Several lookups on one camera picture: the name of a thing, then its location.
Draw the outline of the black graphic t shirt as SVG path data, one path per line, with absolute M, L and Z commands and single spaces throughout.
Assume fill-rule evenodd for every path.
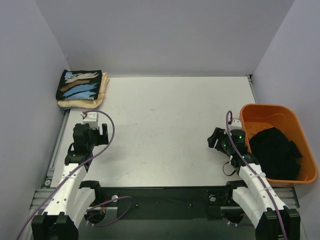
M 55 99 L 57 101 L 96 100 L 103 81 L 101 70 L 64 70 Z

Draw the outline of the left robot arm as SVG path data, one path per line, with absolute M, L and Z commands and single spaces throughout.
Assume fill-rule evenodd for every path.
M 72 136 L 59 185 L 42 214 L 32 219 L 35 240 L 77 240 L 87 208 L 98 206 L 103 200 L 100 183 L 84 180 L 84 177 L 89 171 L 94 148 L 109 144 L 108 125 L 77 123 Z

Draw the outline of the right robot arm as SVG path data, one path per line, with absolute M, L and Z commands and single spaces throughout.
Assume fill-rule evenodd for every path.
M 269 184 L 258 160 L 248 151 L 245 136 L 240 128 L 217 127 L 207 139 L 209 148 L 229 157 L 228 163 L 241 178 L 223 192 L 224 201 L 241 207 L 255 228 L 257 240 L 299 240 L 300 214 Z

